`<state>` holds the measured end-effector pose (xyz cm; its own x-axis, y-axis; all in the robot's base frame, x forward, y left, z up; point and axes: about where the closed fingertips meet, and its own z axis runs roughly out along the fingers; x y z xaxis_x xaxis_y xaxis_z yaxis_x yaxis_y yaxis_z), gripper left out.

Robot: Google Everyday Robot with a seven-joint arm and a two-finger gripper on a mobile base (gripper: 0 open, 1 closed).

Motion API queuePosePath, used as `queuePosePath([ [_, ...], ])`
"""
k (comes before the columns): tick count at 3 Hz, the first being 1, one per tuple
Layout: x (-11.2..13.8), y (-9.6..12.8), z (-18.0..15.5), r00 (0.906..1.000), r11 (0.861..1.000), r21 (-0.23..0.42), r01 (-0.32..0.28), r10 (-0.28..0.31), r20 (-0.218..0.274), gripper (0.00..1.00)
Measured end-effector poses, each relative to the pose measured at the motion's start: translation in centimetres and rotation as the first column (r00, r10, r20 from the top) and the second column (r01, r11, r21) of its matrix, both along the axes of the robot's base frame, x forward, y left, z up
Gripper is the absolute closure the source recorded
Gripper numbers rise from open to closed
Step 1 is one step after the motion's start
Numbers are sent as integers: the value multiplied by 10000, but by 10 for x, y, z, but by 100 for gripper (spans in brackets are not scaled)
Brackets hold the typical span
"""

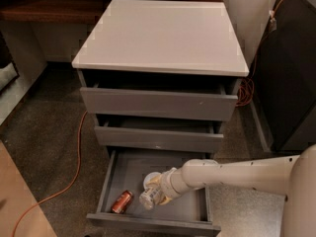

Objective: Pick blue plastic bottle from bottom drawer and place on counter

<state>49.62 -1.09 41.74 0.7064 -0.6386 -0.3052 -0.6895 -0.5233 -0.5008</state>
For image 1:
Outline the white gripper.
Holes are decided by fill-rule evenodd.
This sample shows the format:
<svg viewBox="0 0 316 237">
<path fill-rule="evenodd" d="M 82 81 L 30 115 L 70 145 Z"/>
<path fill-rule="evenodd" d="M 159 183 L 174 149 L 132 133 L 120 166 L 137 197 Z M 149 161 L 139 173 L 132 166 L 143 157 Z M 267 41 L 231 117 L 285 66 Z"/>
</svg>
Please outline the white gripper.
<svg viewBox="0 0 316 237">
<path fill-rule="evenodd" d="M 169 203 L 172 199 L 178 198 L 179 193 L 172 186 L 171 177 L 175 173 L 176 168 L 172 168 L 169 171 L 166 171 L 147 183 L 147 186 L 158 186 L 160 184 L 160 189 L 163 193 L 163 196 L 159 196 L 155 199 L 157 205 L 165 205 Z"/>
</svg>

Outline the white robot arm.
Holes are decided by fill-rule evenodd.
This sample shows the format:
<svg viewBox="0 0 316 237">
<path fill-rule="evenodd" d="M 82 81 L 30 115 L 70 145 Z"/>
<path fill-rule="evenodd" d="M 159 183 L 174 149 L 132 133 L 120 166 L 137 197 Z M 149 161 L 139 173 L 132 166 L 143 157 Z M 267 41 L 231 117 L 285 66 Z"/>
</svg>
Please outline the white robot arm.
<svg viewBox="0 0 316 237">
<path fill-rule="evenodd" d="M 282 237 L 316 237 L 316 146 L 299 155 L 219 164 L 192 159 L 181 168 L 146 176 L 139 200 L 147 209 L 213 185 L 287 197 Z"/>
</svg>

